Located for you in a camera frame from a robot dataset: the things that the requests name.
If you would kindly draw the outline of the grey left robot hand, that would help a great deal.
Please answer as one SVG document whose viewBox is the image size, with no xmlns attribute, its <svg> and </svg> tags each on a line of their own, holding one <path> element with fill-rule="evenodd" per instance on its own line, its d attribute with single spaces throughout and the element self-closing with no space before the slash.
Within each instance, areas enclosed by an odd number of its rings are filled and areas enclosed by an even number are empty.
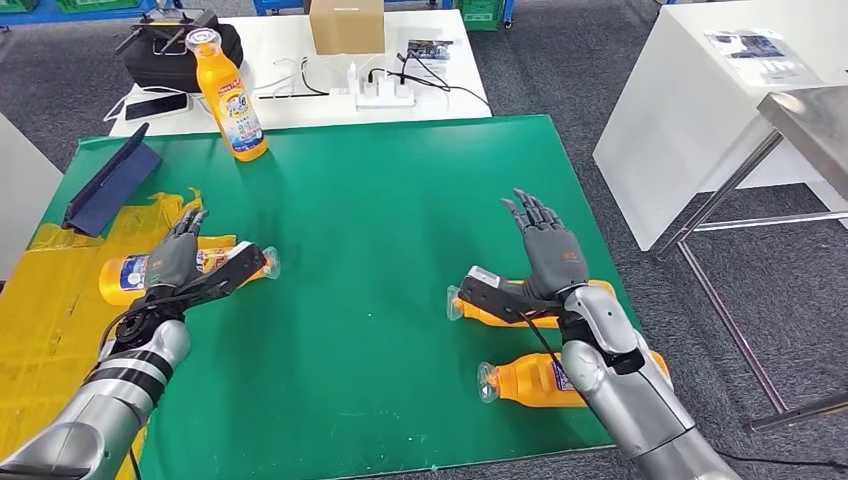
<svg viewBox="0 0 848 480">
<path fill-rule="evenodd" d="M 176 289 L 201 275 L 198 267 L 198 236 L 208 211 L 193 208 L 171 227 L 148 256 L 143 285 Z"/>
</svg>

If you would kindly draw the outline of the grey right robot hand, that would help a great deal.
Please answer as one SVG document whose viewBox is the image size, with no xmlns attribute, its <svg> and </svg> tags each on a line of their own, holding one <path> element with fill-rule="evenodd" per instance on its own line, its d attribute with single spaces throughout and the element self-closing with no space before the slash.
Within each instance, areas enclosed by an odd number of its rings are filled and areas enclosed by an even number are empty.
<svg viewBox="0 0 848 480">
<path fill-rule="evenodd" d="M 523 292 L 540 301 L 563 302 L 567 292 L 587 285 L 588 267 L 576 235 L 567 229 L 558 214 L 536 196 L 514 188 L 513 200 L 502 198 L 523 240 L 531 267 Z"/>
</svg>

